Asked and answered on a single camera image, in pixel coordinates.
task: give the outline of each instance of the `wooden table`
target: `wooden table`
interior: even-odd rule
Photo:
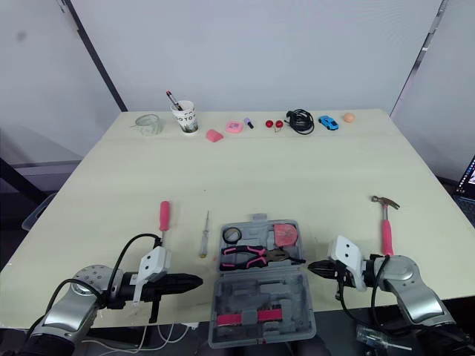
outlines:
[[[159,323],[208,320],[217,273],[220,227],[267,213],[270,220],[297,220],[308,262],[326,257],[339,234],[368,256],[381,252],[381,206],[372,195],[401,205],[390,210],[393,246],[414,259],[424,282],[441,298],[475,294],[472,259],[475,230],[438,183],[419,155],[381,110],[343,111],[330,115],[340,125],[328,131],[316,122],[314,133],[301,136],[286,126],[264,126],[284,119],[284,112],[197,113],[200,130],[181,133],[170,113],[158,136],[144,137],[131,128],[142,112],[121,113],[104,137],[73,172],[0,274],[2,327],[27,328],[41,315],[56,286],[94,263],[113,266],[134,235],[157,233],[162,200],[172,204],[165,247],[171,273],[203,278],[185,294],[162,298]],[[232,119],[249,117],[255,129],[224,132]],[[224,133],[211,143],[205,133]],[[209,256],[198,257],[206,212],[210,210]],[[122,263],[136,271],[151,241],[132,245]],[[309,273],[315,311],[339,309],[336,283]],[[345,289],[349,308],[370,305],[370,294]],[[378,293],[377,303],[392,304]],[[102,310],[94,324],[138,326],[148,321],[151,304]]]

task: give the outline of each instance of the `white cable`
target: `white cable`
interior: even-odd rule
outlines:
[[[116,349],[112,346],[106,345],[105,343],[101,343],[100,341],[97,341],[97,340],[83,340],[81,342],[82,343],[97,343],[100,346],[105,347],[106,349],[110,350],[110,351],[104,352],[103,354],[100,354],[99,356],[109,355],[113,352],[126,352],[128,354],[136,354],[138,352],[143,352],[143,351],[158,351],[158,350],[163,349],[168,344],[168,342],[170,341],[171,333],[173,332],[174,325],[175,325],[174,323],[171,325],[170,332],[168,333],[168,338],[166,340],[164,340],[165,343],[162,346],[155,347],[153,349],[142,349],[143,341],[145,339],[145,332],[147,331],[147,326],[145,327],[145,329],[143,331],[142,340],[140,341],[140,345],[139,345],[138,349]]]
[[[165,338],[162,335],[162,331],[160,330],[160,325],[157,325],[157,329],[158,329],[158,335],[160,336],[160,339],[162,339],[163,341],[166,341]],[[180,342],[186,336],[186,333],[188,332],[189,329],[190,329],[190,327],[187,326],[185,331],[182,333],[182,335],[179,338],[177,338],[175,340],[169,340],[168,343],[178,343],[178,342]]]
[[[100,346],[105,347],[106,349],[112,350],[112,351],[106,352],[106,353],[104,353],[104,354],[101,354],[100,356],[103,356],[103,355],[106,355],[106,354],[109,354],[109,353],[112,353],[112,352],[118,352],[118,351],[126,352],[126,353],[128,353],[128,354],[136,354],[136,353],[138,353],[138,352],[141,350],[141,348],[142,348],[143,341],[145,340],[145,333],[147,332],[147,327],[148,327],[148,326],[145,326],[145,328],[143,328],[142,340],[140,340],[140,344],[139,344],[138,349],[118,349],[118,348],[109,346],[109,345],[107,345],[107,344],[105,344],[105,343],[101,343],[100,341],[97,341],[97,340],[83,340],[83,341],[81,341],[81,342],[82,342],[82,343],[97,343],[97,344],[99,344]]]

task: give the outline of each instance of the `hammer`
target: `hammer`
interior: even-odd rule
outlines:
[[[377,197],[376,195],[371,197],[371,201],[380,202],[383,205],[383,221],[381,225],[383,233],[383,254],[393,256],[393,237],[391,234],[391,224],[389,224],[389,220],[387,219],[387,207],[391,205],[393,208],[399,209],[399,205],[391,199]]]

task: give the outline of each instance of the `pink hammer handle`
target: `pink hammer handle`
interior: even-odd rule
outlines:
[[[170,228],[170,202],[160,203],[160,231],[168,231]]]
[[[394,255],[393,252],[393,236],[391,234],[391,224],[389,220],[383,220],[382,222],[382,232],[383,232],[383,254],[390,256]]]

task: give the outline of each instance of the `purple marker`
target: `purple marker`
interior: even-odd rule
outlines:
[[[249,120],[249,117],[246,117],[244,119],[244,123],[248,125],[250,128],[254,128],[254,125],[252,124],[251,120]]]

